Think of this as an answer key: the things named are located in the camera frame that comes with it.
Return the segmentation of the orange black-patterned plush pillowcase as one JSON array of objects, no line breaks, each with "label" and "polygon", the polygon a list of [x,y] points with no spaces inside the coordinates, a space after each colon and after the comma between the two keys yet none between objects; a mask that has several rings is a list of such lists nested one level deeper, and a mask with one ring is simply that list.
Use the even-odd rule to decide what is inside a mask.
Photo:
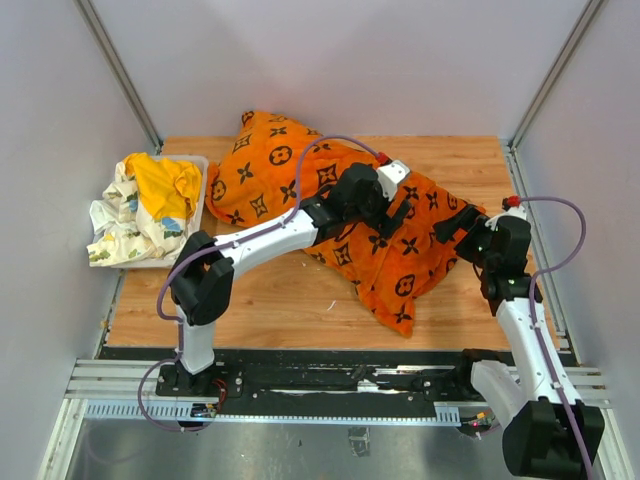
[{"label": "orange black-patterned plush pillowcase", "polygon": [[[205,203],[218,220],[252,227],[286,213],[297,197],[308,198],[355,162],[383,160],[337,140],[320,142],[319,132],[295,119],[246,111],[233,146],[208,168]],[[435,180],[412,172],[396,198],[412,208],[389,240],[368,239],[365,225],[346,228],[306,254],[350,281],[359,300],[384,326],[409,337],[415,300],[433,290],[455,266],[452,242],[435,240],[433,225],[467,203]]]}]

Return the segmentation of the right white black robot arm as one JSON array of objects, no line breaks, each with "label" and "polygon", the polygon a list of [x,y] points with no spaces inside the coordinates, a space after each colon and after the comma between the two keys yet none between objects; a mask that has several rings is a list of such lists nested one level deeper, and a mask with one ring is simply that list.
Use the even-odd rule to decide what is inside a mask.
[{"label": "right white black robot arm", "polygon": [[511,348],[516,371],[489,353],[453,375],[466,400],[482,396],[502,428],[502,451],[514,476],[591,479],[604,433],[599,408],[588,406],[571,383],[545,321],[537,278],[527,273],[531,225],[515,198],[492,218],[467,205],[434,226],[441,243],[479,268],[481,292]]}]

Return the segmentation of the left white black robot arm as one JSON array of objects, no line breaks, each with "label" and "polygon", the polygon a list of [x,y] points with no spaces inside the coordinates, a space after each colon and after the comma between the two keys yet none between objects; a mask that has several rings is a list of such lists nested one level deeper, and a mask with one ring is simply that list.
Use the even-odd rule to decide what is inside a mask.
[{"label": "left white black robot arm", "polygon": [[409,203],[389,208],[410,169],[393,160],[375,169],[349,166],[333,186],[323,187],[285,214],[236,234],[191,235],[169,275],[179,322],[179,383],[190,394],[207,393],[214,383],[215,322],[227,310],[233,284],[253,268],[294,250],[333,240],[362,223],[386,240],[401,226]]}]

